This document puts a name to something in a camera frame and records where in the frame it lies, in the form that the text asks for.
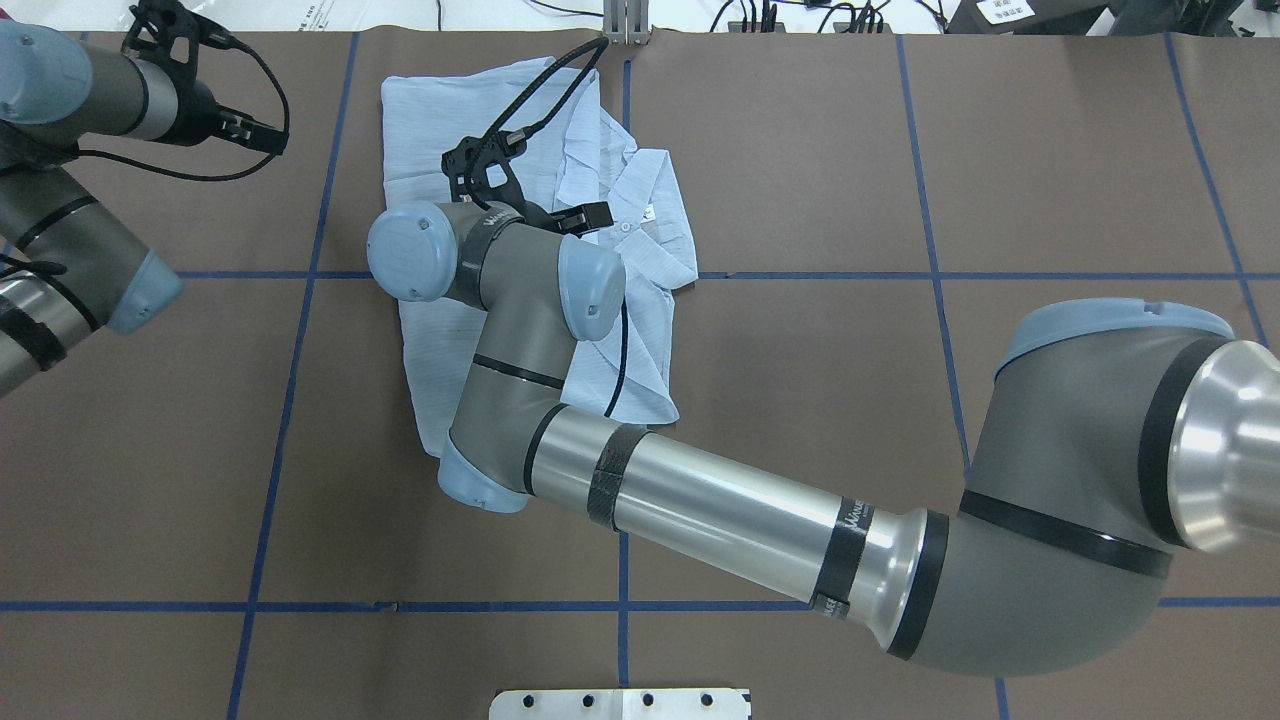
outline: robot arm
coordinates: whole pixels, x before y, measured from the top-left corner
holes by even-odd
[[[1032,314],[996,382],[959,512],[902,515],[559,401],[618,315],[618,258],[509,206],[412,204],[370,231],[406,301],[488,311],[440,461],[486,510],[536,496],[867,625],[975,675],[1097,657],[1156,607],[1175,546],[1280,530],[1280,365],[1219,318],[1140,300]]]
[[[196,79],[201,45],[252,54],[247,46],[177,0],[132,10],[122,53],[0,20],[0,236],[31,260],[4,258],[0,273],[0,397],[97,328],[133,332],[182,292],[177,274],[61,169],[82,155],[81,136],[221,137],[284,151],[287,128],[219,105]]]

